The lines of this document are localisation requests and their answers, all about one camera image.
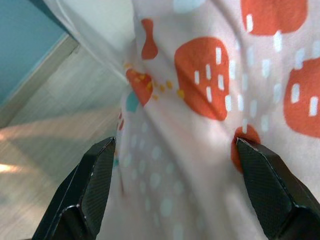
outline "teal spot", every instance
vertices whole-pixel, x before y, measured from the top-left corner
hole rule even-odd
[[[112,166],[112,168],[114,169],[114,168],[116,168],[118,165],[119,165],[119,158],[116,157],[116,158],[113,160],[113,166]]]
[[[139,105],[139,100],[134,91],[132,91],[126,99],[126,110],[135,113]]]

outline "orange blob print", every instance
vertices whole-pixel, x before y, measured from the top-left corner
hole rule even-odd
[[[247,32],[274,35],[298,30],[308,14],[307,0],[241,0],[242,20]]]
[[[132,68],[128,69],[125,75],[141,105],[146,105],[153,92],[151,76],[139,73]]]
[[[284,118],[294,131],[320,138],[320,58],[292,70],[284,95]]]
[[[177,49],[174,64],[184,102],[204,117],[226,119],[229,58],[223,42],[214,37],[193,39]]]
[[[260,141],[260,137],[259,137],[257,131],[251,125],[247,126],[246,133],[243,132],[242,126],[238,127],[235,130],[234,137],[233,137],[233,140],[231,143],[231,160],[232,160],[234,166],[236,167],[236,169],[240,173],[242,173],[243,170],[242,170],[241,161],[240,161],[240,157],[239,157],[239,153],[238,153],[238,149],[237,149],[237,138],[247,139],[247,140],[253,141],[258,144],[260,144],[261,141]]]
[[[154,40],[154,21],[145,18],[141,21],[145,30],[146,38],[142,49],[141,57],[143,60],[154,59],[158,55],[158,48]]]

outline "blue wall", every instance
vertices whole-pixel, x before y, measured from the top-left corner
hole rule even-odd
[[[43,12],[29,0],[0,0],[0,105],[66,35]]]

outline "wooden floor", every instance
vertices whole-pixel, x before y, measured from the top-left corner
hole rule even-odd
[[[86,150],[115,134],[125,86],[78,48],[0,129],[0,240],[30,238]]]

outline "white baseboard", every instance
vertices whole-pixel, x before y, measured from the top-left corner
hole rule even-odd
[[[69,35],[66,35],[57,44],[12,97],[0,106],[0,128],[4,128],[10,123],[28,99],[46,82],[78,45],[78,42]]]

